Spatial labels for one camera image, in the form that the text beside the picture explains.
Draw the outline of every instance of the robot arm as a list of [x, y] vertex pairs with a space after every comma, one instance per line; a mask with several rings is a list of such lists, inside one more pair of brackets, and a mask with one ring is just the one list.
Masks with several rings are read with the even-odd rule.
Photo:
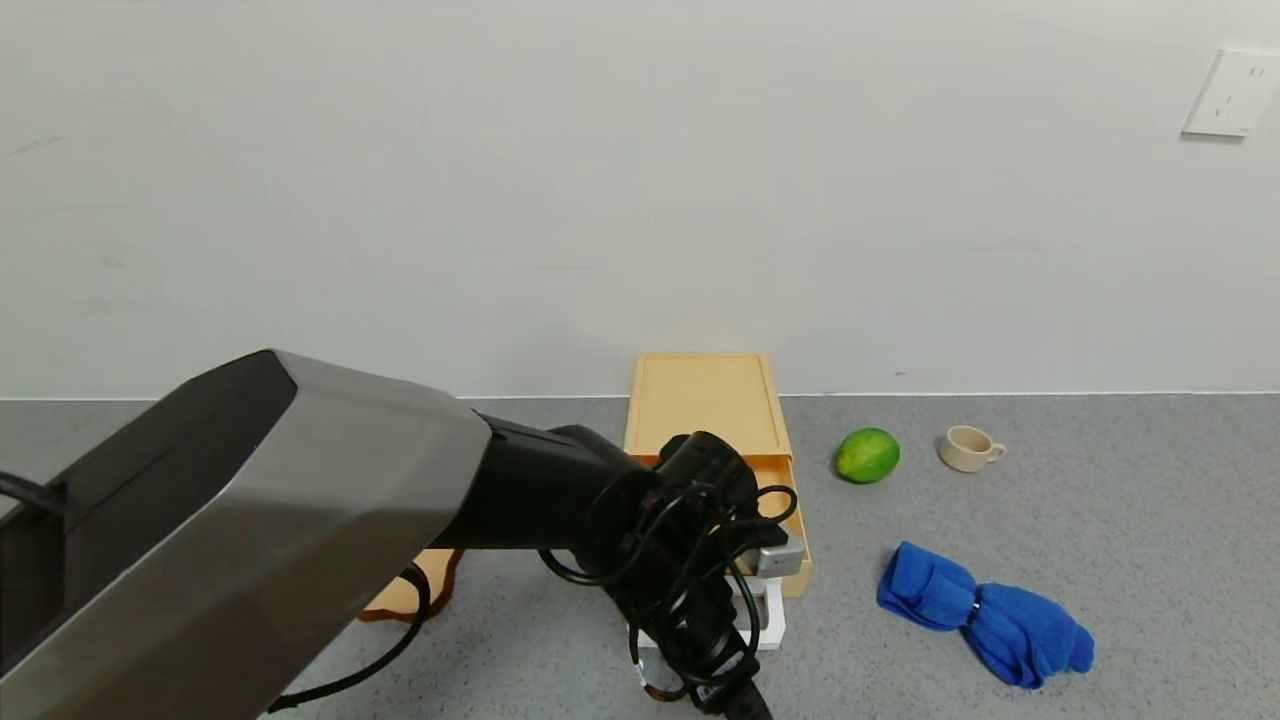
[[585, 428], [262, 351], [188, 380], [51, 488], [63, 514], [0, 519], [4, 717], [257, 717], [424, 547], [539, 550], [602, 585], [704, 712], [768, 716], [723, 574], [786, 534], [708, 433], [648, 469]]

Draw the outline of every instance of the black cable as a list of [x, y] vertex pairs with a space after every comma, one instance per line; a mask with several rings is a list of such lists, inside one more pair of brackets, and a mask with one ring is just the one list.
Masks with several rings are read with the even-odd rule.
[[329, 697], [334, 693], [340, 693], [351, 687], [364, 683], [369, 678], [372, 678], [379, 670], [387, 667], [392, 660], [396, 660], [399, 653], [404, 652], [408, 643], [413, 642], [417, 637], [419, 630], [422, 629], [422, 623], [426, 623], [426, 616], [431, 611], [431, 582], [426, 578], [426, 573], [417, 566], [417, 562], [411, 564], [404, 569], [399, 577], [408, 580], [411, 585], [417, 588], [417, 612], [413, 615], [413, 621], [410, 624], [408, 630], [404, 637], [396, 643], [394, 647], [388, 650], [381, 657], [375, 660], [364, 670], [358, 670], [332, 683], [325, 683], [324, 685], [311, 688], [310, 691], [302, 691], [292, 694], [282, 694], [273, 702], [266, 712], [279, 712], [282, 710], [289, 710], [297, 707], [305, 702], [311, 702], [314, 700], [320, 700], [323, 697]]
[[19, 478], [18, 475], [5, 473], [4, 470], [0, 470], [0, 495], [12, 497], [26, 505], [42, 507], [59, 515], [65, 511], [63, 496], [40, 483], [33, 483], [27, 478]]
[[[687, 501], [689, 497], [696, 495], [698, 492], [701, 492], [703, 495], [712, 495], [713, 498], [718, 500], [718, 493], [716, 493], [714, 487], [707, 486], [705, 483], [691, 483], [690, 487], [685, 488], [684, 492], [681, 492], [678, 496], [671, 500], [671, 502], [668, 502], [667, 506], [662, 509], [662, 512], [659, 512], [658, 516], [654, 518], [653, 523], [650, 523], [649, 527], [645, 529], [644, 534], [640, 537], [640, 542], [636, 543], [635, 550], [631, 552], [627, 560], [617, 570], [609, 573], [608, 575], [595, 577], [588, 573], [580, 573], [577, 570], [566, 568], [563, 564], [556, 560], [556, 556], [552, 555], [549, 550], [539, 550], [538, 555], [543, 559], [543, 562], [547, 564], [547, 566], [552, 570], [552, 573], [571, 583], [580, 585], [609, 584], [611, 582], [621, 579], [627, 571], [631, 570], [631, 568], [639, 560], [640, 553], [644, 551], [645, 544], [649, 542], [649, 538], [652, 538], [657, 528], [662, 525], [662, 521], [667, 516], [669, 516], [669, 514], [676, 507], [678, 507], [682, 502]], [[672, 587], [668, 591], [667, 597], [659, 605], [659, 607], [663, 611], [663, 616], [667, 619], [667, 621], [675, 621], [672, 605], [673, 602], [676, 602], [676, 600], [673, 598], [678, 600], [678, 597], [684, 592], [685, 585], [689, 582], [689, 574], [696, 564], [698, 555], [701, 552], [703, 543], [709, 537], [712, 537], [712, 534], [716, 534], [717, 537], [723, 539], [728, 536], [727, 532], [733, 528], [741, 528], [749, 525], [777, 525], [783, 523], [786, 519], [791, 518], [791, 515], [795, 514], [800, 498], [796, 496], [795, 489], [787, 486], [763, 487], [759, 489], [759, 492], [756, 492], [755, 497], [756, 500], [759, 500], [765, 495], [771, 495], [774, 492], [785, 493], [791, 502], [787, 505], [786, 510], [772, 518], [744, 518], [740, 520], [726, 521], [726, 519], [731, 518], [736, 510], [736, 507], [727, 507], [723, 509], [718, 515], [712, 516], [707, 520], [699, 538], [694, 542], [694, 547], [690, 550], [689, 557], [685, 560], [684, 566], [676, 575], [676, 580], [672, 583]], [[639, 529], [644, 527], [646, 518], [648, 516], [641, 518], [639, 520], [636, 532], [639, 532]], [[710, 533], [712, 528], [716, 525], [719, 525], [719, 528], [714, 533]], [[672, 691], [662, 691], [659, 688], [653, 688], [652, 685], [645, 684], [645, 692], [654, 700], [660, 700], [663, 702], [669, 702], [672, 698], [678, 700], [680, 697], [684, 697], [684, 694], [689, 692], [689, 688], [691, 685], [704, 685], [704, 687], [727, 685], [728, 683], [732, 683], [733, 680], [739, 679], [744, 673], [748, 671], [748, 665], [749, 665], [748, 660], [755, 657], [755, 653], [759, 651], [760, 611], [755, 606], [755, 598], [751, 597], [751, 589], [746, 584], [746, 578], [742, 575], [742, 571], [737, 568], [736, 559], [731, 557], [728, 555], [728, 551], [723, 548], [722, 548], [722, 556], [723, 556], [723, 565], [727, 568], [728, 573], [733, 577], [733, 582], [737, 584], [739, 592], [742, 594], [744, 605], [746, 605], [746, 616], [750, 623], [750, 635], [748, 639], [746, 651], [733, 667], [730, 667], [728, 670], [714, 675], [699, 675], [696, 673], [692, 673], [687, 667], [681, 667], [680, 664], [677, 661], [673, 661], [671, 657], [666, 657], [667, 653], [663, 653], [667, 665], [672, 670], [675, 670], [676, 674], [681, 676], [681, 679], [684, 680], [684, 685], [680, 691], [672, 692]], [[637, 632], [639, 628], [636, 626], [628, 628], [628, 635], [630, 635], [628, 646], [631, 650], [631, 660], [634, 664], [639, 664], [639, 655], [635, 639]]]
[[[596, 577], [589, 573], [581, 573], [579, 570], [573, 570], [572, 568], [567, 568], [563, 562], [556, 560], [556, 556], [552, 553], [552, 551], [547, 548], [539, 550], [538, 556], [543, 559], [543, 562], [552, 573], [576, 585], [595, 587], [595, 585], [608, 585], [611, 583], [616, 583], [621, 580], [623, 575], [630, 573], [631, 568], [634, 568], [636, 561], [640, 560], [640, 555], [644, 552], [645, 544], [649, 543], [649, 539], [654, 536], [654, 533], [658, 532], [658, 528], [662, 527], [663, 520], [669, 518], [671, 514], [676, 510], [676, 507], [680, 507], [680, 505], [685, 502], [689, 497], [699, 493], [714, 495], [716, 488], [707, 483], [690, 483], [687, 488], [685, 488], [680, 495], [672, 498], [672, 501], [668, 502], [666, 507], [662, 509], [662, 512], [658, 512], [658, 516], [653, 519], [653, 523], [649, 524], [649, 528], [646, 528], [644, 530], [644, 534], [640, 536], [640, 542], [636, 543], [635, 550], [631, 551], [631, 555], [627, 557], [627, 560], [608, 575]], [[640, 519], [640, 524], [641, 525], [644, 524], [644, 518]]]

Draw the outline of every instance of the wooden tray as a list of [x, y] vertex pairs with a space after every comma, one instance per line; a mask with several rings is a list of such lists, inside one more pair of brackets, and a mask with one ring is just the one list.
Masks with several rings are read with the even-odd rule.
[[[760, 487], [797, 489], [791, 439], [764, 355], [650, 352], [639, 357], [623, 450], [652, 465], [672, 436], [694, 430], [716, 433], [737, 450], [755, 470]], [[777, 515], [785, 507], [786, 497], [778, 493], [760, 500], [763, 515]], [[804, 542], [804, 560], [800, 573], [783, 580], [782, 594], [800, 597], [813, 573], [800, 507], [786, 527]]]

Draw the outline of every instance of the electrical outlet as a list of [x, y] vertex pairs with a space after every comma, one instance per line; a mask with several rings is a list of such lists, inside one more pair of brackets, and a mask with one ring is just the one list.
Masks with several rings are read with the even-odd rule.
[[1280, 55], [1219, 50], [1183, 132], [1245, 137], [1280, 82]]

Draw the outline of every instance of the white wall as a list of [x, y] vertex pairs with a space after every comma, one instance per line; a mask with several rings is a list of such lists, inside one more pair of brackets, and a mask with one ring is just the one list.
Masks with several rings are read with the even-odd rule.
[[0, 396], [261, 346], [467, 395], [1280, 388], [1226, 0], [0, 1]]

